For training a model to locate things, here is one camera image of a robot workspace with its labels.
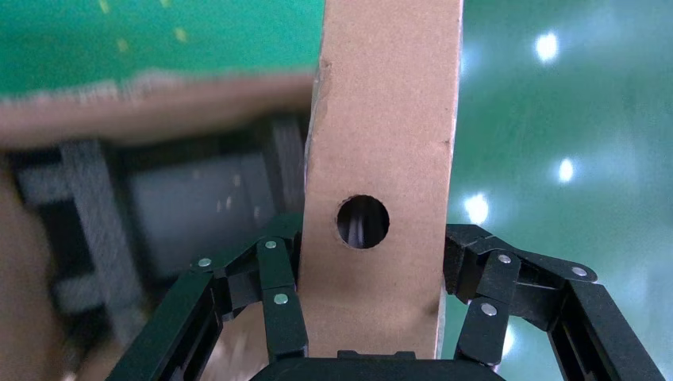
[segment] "blurry background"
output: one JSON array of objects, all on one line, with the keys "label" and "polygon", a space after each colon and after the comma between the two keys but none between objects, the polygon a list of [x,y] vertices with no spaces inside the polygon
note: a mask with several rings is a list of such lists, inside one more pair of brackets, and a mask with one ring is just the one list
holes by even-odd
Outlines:
[{"label": "blurry background", "polygon": [[[322,1],[0,5],[0,94],[317,62]],[[673,9],[666,0],[465,0],[450,222],[593,268],[673,379]],[[450,298],[444,356],[466,307]],[[560,379],[512,318],[500,372]]]}]

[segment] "metal rivet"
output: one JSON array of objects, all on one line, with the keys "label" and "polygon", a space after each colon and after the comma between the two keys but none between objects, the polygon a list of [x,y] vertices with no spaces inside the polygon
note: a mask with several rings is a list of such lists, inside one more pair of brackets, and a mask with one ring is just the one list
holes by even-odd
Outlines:
[{"label": "metal rivet", "polygon": [[505,254],[500,254],[498,256],[498,260],[500,262],[503,262],[504,264],[508,264],[508,263],[512,262],[512,259],[509,258],[508,256],[506,256]]},{"label": "metal rivet", "polygon": [[276,294],[274,296],[274,303],[275,304],[285,304],[287,303],[287,295],[285,294]]},{"label": "metal rivet", "polygon": [[482,303],[482,312],[488,316],[495,316],[498,313],[498,310],[489,303]]},{"label": "metal rivet", "polygon": [[586,270],[584,270],[581,267],[573,267],[572,272],[574,272],[575,274],[577,274],[579,276],[586,276]]}]

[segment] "brown cardboard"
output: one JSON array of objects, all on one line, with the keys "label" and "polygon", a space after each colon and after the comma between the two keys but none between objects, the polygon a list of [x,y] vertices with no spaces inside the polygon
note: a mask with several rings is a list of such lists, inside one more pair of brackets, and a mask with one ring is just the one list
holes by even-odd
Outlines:
[{"label": "brown cardboard", "polygon": [[0,379],[54,379],[62,332],[47,297],[47,240],[2,162],[0,210]]},{"label": "brown cardboard", "polygon": [[36,93],[0,102],[0,149],[92,137],[138,145],[214,133],[271,111],[304,110],[311,83],[304,73],[198,80],[163,73],[141,75],[126,89],[101,83]]},{"label": "brown cardboard", "polygon": [[[325,2],[299,283],[311,356],[436,355],[461,12],[460,0]],[[366,250],[337,231],[358,194],[390,216]]]}]

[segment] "circular hole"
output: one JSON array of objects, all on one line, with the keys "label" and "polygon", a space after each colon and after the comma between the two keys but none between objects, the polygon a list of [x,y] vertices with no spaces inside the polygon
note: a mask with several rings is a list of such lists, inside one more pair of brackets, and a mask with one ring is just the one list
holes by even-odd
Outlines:
[{"label": "circular hole", "polygon": [[362,194],[344,202],[336,216],[336,226],[348,246],[373,248],[388,234],[390,219],[379,200]]}]

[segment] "green floor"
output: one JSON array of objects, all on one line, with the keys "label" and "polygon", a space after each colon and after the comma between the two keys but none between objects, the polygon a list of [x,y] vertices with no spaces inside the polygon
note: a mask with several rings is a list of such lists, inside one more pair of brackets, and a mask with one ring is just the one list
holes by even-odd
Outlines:
[{"label": "green floor", "polygon": [[[43,3],[0,5],[0,94],[148,67],[317,61],[318,0]],[[451,222],[479,221],[517,247],[592,267],[669,379],[671,18],[668,0],[465,0],[449,205]],[[448,303],[446,355],[465,310]],[[512,319],[507,342],[506,379],[560,379],[544,333]]]}]

